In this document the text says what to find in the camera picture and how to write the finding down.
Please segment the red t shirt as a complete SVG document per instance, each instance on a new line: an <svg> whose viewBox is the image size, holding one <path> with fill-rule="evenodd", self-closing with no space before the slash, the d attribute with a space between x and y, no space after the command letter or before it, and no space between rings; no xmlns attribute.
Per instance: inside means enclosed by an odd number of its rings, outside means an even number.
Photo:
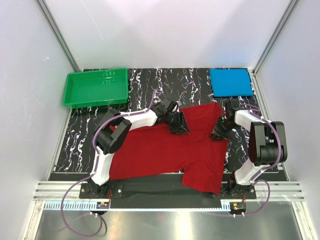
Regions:
<svg viewBox="0 0 320 240"><path fill-rule="evenodd" d="M222 108L212 102L182 109L189 133L170 133L166 124L131 130L114 154L112 181L183 170L183 186L219 194L228 141L212 141L210 135Z"/></svg>

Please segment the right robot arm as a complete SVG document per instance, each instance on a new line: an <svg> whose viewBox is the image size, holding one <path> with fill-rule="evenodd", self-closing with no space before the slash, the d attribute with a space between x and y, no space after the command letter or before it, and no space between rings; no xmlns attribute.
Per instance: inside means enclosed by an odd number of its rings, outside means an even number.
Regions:
<svg viewBox="0 0 320 240"><path fill-rule="evenodd" d="M231 198L244 197L254 191L257 178L269 169L283 163L288 157L285 125L257 115L256 106L229 99L224 113L218 118L210 139L214 142L227 140L232 130L244 128L249 132L248 159L232 172L220 193Z"/></svg>

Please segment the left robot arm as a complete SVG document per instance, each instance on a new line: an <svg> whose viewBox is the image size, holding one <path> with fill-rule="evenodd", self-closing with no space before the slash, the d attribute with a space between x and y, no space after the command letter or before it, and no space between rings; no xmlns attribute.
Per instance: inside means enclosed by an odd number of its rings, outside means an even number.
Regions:
<svg viewBox="0 0 320 240"><path fill-rule="evenodd" d="M164 98L148 108L134 112L109 110L95 129L92 145L95 152L93 169L87 180L90 192L97 198L108 193L107 182L114 154L122 147L130 131L166 124L172 134L190 133L178 102Z"/></svg>

